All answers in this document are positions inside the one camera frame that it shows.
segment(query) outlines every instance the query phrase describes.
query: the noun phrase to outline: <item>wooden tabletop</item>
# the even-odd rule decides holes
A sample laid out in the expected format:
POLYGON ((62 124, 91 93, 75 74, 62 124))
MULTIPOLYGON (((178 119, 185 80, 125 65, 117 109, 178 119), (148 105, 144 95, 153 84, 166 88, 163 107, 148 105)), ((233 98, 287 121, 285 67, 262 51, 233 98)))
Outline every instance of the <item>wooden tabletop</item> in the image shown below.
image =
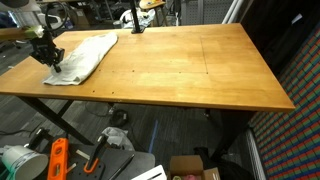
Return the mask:
MULTIPOLYGON (((42 84, 31 57, 0 76, 0 94, 41 98, 288 112, 294 106, 240 24, 111 30, 118 42, 79 86, 42 84)), ((66 55, 101 31, 65 32, 66 55)))

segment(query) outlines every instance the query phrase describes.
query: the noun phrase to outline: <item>metal rod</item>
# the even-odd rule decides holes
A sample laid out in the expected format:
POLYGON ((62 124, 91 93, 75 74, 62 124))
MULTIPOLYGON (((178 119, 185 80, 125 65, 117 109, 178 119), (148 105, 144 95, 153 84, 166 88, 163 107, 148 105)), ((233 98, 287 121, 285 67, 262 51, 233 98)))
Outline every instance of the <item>metal rod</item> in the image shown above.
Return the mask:
POLYGON ((154 8, 154 11, 156 12, 157 26, 160 27, 159 16, 158 16, 157 8, 154 8))
POLYGON ((62 117, 64 113, 69 109, 72 103, 73 103, 73 100, 68 100, 67 103, 64 104, 63 107, 58 112, 58 116, 62 117))
POLYGON ((137 16, 136 5, 134 3, 134 0, 130 0, 130 7, 131 7, 131 13, 132 13, 133 22, 134 22, 134 29, 132 30, 132 34, 142 33, 144 31, 144 28, 140 28, 139 20, 138 20, 138 16, 137 16))
POLYGON ((160 9, 161 9, 161 13, 162 13, 162 16, 163 16, 164 24, 165 24, 166 26, 168 26, 167 16, 166 16, 166 14, 164 13, 163 7, 161 7, 160 9))
POLYGON ((114 19, 113 19, 112 13, 111 13, 111 9, 110 9, 108 0, 104 0, 104 1, 106 3, 107 9, 108 9, 109 16, 110 16, 111 20, 113 21, 114 19))

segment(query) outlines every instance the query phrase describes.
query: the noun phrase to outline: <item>gray object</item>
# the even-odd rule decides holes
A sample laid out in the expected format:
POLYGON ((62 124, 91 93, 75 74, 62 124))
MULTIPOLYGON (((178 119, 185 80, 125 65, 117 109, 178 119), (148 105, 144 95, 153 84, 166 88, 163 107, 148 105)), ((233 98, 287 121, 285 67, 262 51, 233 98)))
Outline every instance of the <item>gray object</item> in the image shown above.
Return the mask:
POLYGON ((182 0, 181 24, 221 24, 233 0, 182 0))

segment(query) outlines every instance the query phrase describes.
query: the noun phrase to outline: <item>fabric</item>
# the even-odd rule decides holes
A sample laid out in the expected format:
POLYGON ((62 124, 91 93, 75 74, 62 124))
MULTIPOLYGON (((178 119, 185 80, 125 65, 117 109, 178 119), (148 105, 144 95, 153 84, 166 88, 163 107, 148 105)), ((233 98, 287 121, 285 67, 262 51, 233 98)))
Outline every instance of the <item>fabric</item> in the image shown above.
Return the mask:
POLYGON ((51 67, 51 75, 43 83, 51 85, 79 85, 95 70, 105 54, 117 42, 111 32, 85 39, 59 64, 61 72, 51 67))

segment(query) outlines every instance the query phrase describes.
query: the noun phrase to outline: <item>cable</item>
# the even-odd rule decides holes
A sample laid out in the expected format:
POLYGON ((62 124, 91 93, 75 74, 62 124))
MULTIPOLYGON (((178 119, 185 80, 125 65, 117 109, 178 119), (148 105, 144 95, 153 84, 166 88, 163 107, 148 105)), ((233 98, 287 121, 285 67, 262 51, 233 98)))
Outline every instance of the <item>cable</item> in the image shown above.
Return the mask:
POLYGON ((117 109, 112 113, 110 124, 113 127, 122 127, 129 121, 128 112, 122 109, 117 109))
POLYGON ((84 104, 84 107, 85 107, 85 109, 86 109, 86 111, 88 112, 88 113, 90 113, 90 114, 92 114, 92 115, 95 115, 95 116, 98 116, 98 117, 107 117, 108 116, 108 112, 106 113, 106 114, 104 114, 104 115, 100 115, 100 114, 96 114, 96 113, 93 113, 91 110, 89 110, 89 108, 87 107, 87 104, 88 104, 88 102, 86 102, 85 104, 84 104))
POLYGON ((13 135, 13 134, 18 134, 21 132, 28 132, 28 133, 32 133, 32 131, 28 131, 28 130, 18 130, 18 131, 13 131, 13 132, 5 132, 5 131, 0 131, 0 135, 1 136, 8 136, 8 135, 13 135))
POLYGON ((47 10, 45 13, 46 25, 49 27, 48 31, 52 32, 52 31, 56 31, 58 29, 61 29, 66 24, 68 16, 69 16, 69 13, 68 13, 67 7, 65 5, 63 5, 61 2, 48 3, 47 10), (64 10, 64 13, 65 13, 65 17, 64 17, 62 24, 59 27, 52 29, 51 24, 49 23, 49 11, 54 8, 54 5, 59 5, 60 7, 62 7, 62 9, 64 10))

